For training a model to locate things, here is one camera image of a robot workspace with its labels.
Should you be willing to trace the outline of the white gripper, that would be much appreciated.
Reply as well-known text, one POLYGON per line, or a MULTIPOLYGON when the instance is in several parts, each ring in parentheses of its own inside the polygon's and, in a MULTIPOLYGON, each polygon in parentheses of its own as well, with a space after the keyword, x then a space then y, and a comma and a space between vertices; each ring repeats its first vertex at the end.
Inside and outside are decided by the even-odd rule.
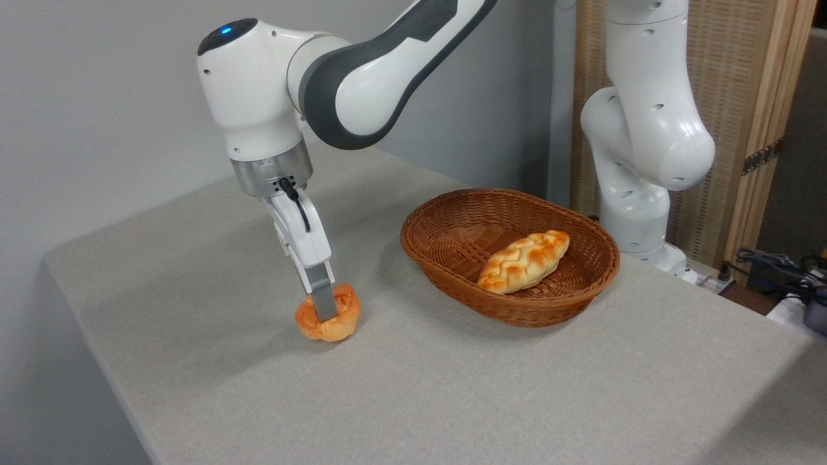
POLYGON ((298 202, 280 193, 265 198, 263 203, 271 215, 284 252, 298 269, 304 269, 308 294, 312 297, 319 322, 339 315, 333 294, 335 279, 329 260, 331 247, 318 210, 304 189, 298 188, 298 202))

